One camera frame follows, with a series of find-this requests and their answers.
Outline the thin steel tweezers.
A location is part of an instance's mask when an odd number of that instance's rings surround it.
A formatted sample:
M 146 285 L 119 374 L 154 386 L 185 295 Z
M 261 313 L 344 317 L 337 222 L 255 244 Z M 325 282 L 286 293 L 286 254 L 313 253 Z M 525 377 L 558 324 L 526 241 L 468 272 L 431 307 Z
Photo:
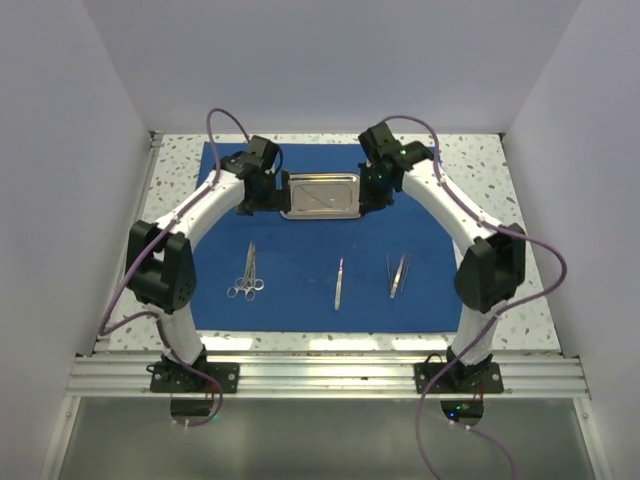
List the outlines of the thin steel tweezers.
M 387 272 L 388 286 L 389 286 L 389 290 L 391 290 L 392 285 L 393 285 L 393 279 L 394 279 L 393 275 L 394 275 L 394 273 L 393 273 L 393 269 L 392 269 L 391 258 L 390 258 L 388 253 L 385 256 L 385 259 L 386 259 L 386 272 Z
M 404 292 L 405 289 L 405 285 L 406 285 L 406 281 L 407 281 L 407 276 L 409 273 L 409 267 L 410 267 L 410 260 L 411 260 L 411 253 L 407 252 L 404 254 L 403 256 L 403 264 L 402 264 L 402 270 L 401 270 L 401 276 L 400 276 L 400 283 L 399 283 L 399 292 L 400 294 L 402 294 Z

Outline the steel surgical forceps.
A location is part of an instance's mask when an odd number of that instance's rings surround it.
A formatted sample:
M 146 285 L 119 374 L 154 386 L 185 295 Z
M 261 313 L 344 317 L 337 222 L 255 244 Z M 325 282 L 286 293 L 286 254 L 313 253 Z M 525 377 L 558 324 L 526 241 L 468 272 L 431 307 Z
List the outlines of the steel surgical forceps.
M 231 287 L 229 287 L 228 290 L 227 290 L 227 297 L 228 298 L 236 298 L 236 297 L 240 296 L 241 294 L 244 295 L 244 291 L 243 291 L 243 288 L 242 288 L 242 281 L 243 281 L 245 269 L 248 266 L 247 255 L 246 255 L 246 261 L 245 261 L 245 267 L 244 267 L 243 274 L 240 277 L 238 277 L 235 280 L 234 284 Z

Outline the steel hemostat clamp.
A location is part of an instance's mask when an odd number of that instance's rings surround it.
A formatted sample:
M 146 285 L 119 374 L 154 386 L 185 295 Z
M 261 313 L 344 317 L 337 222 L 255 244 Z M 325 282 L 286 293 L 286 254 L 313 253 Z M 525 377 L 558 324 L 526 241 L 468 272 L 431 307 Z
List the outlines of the steel hemostat clamp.
M 243 277 L 243 281 L 242 281 L 242 288 L 244 291 L 244 295 L 245 295 L 245 300 L 246 301 L 253 301 L 256 295 L 256 290 L 253 290 L 251 288 L 248 287 L 248 275 L 249 275 L 249 270 L 250 270 L 250 245 L 249 245 L 249 251 L 248 251 L 248 255 L 247 255 L 247 261 L 248 261 L 248 266 L 245 269 L 245 273 L 244 273 L 244 277 Z

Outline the steel scalpel handle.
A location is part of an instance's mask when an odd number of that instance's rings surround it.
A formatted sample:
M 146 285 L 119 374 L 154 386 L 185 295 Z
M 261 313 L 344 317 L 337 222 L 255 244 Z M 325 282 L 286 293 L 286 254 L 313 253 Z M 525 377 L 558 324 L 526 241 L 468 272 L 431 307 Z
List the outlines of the steel scalpel handle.
M 293 204 L 299 210 L 330 209 L 335 206 L 335 199 L 322 185 L 302 185 L 294 191 Z
M 343 276 L 344 276 L 344 258 L 340 258 L 338 271 L 337 271 L 337 278 L 336 278 L 335 296 L 334 296 L 335 311 L 338 311 L 341 305 Z

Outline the steel surgical scissors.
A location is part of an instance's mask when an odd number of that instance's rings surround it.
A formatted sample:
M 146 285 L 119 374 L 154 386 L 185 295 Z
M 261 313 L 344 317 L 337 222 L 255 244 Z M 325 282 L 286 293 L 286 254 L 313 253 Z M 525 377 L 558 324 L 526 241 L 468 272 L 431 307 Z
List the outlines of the steel surgical scissors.
M 257 262 L 256 262 L 256 245 L 254 242 L 250 243 L 250 270 L 248 275 L 248 287 L 261 291 L 264 289 L 264 281 L 257 275 Z

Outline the broad steel tweezers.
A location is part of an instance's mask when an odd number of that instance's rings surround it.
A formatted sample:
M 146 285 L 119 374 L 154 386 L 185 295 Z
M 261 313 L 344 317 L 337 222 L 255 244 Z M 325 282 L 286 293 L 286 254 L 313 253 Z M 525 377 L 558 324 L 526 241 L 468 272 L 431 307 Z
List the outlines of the broad steel tweezers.
M 401 280 L 404 272 L 405 256 L 402 255 L 399 260 L 399 264 L 395 270 L 389 269 L 390 279 L 390 297 L 394 298 L 398 292 Z

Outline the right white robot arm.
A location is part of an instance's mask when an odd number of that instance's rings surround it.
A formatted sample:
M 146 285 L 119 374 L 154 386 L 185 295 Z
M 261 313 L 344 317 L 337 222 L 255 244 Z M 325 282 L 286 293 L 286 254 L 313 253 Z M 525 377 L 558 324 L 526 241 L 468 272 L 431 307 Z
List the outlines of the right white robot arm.
M 385 209 L 394 193 L 403 192 L 428 211 L 463 255 L 454 276 L 463 305 L 457 334 L 440 370 L 425 378 L 454 392 L 471 391 L 491 365 L 494 316 L 524 281 L 524 231 L 517 224 L 491 229 L 493 219 L 440 169 L 438 147 L 402 144 L 385 122 L 359 134 L 358 141 L 367 158 L 359 166 L 360 214 Z

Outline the silver instrument tray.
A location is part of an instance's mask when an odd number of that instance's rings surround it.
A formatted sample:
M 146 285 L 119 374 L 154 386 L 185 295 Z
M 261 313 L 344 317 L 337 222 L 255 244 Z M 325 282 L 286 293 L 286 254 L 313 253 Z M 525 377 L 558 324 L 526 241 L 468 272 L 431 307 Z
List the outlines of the silver instrument tray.
M 360 177 L 355 173 L 291 174 L 287 220 L 351 220 L 360 217 Z

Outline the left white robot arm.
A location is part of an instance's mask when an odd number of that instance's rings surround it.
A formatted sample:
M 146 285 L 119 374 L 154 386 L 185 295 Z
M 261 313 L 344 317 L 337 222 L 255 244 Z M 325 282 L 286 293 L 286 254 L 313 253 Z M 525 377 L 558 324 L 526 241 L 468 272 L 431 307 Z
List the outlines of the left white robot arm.
M 149 366 L 151 389 L 160 393 L 220 393 L 215 368 L 194 325 L 190 301 L 197 280 L 194 250 L 227 212 L 284 211 L 289 205 L 280 172 L 282 148 L 260 136 L 245 149 L 221 158 L 186 200 L 153 222 L 136 221 L 129 231 L 125 285 L 156 320 L 164 347 Z

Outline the blue surgical drape cloth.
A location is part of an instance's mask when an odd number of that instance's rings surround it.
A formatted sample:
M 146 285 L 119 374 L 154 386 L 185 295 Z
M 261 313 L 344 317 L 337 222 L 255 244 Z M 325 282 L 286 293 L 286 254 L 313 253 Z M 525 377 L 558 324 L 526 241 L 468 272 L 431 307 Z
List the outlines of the blue surgical drape cloth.
M 227 290 L 243 274 L 256 245 L 264 289 L 253 301 Z M 390 297 L 392 269 L 411 253 L 404 292 Z M 334 310 L 340 258 L 341 305 Z M 453 244 L 415 200 L 397 194 L 392 206 L 351 220 L 287 220 L 277 212 L 226 213 L 194 252 L 191 300 L 201 330 L 338 333 L 439 333 L 456 330 L 461 303 L 453 279 Z

